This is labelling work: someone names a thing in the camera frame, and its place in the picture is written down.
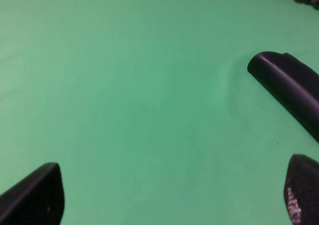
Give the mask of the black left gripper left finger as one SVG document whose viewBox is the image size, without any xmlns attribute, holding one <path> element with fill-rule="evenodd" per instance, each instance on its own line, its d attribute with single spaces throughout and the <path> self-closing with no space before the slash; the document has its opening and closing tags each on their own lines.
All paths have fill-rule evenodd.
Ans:
<svg viewBox="0 0 319 225">
<path fill-rule="evenodd" d="M 2 225 L 59 225 L 65 194 L 58 163 L 41 165 L 0 195 Z"/>
</svg>

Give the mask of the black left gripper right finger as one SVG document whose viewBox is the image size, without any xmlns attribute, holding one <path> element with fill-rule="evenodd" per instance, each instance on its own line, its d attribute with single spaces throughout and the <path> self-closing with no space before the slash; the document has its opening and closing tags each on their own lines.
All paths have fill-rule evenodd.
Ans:
<svg viewBox="0 0 319 225">
<path fill-rule="evenodd" d="M 294 225 L 319 223 L 319 163 L 302 155 L 291 156 L 284 184 L 284 201 Z"/>
</svg>

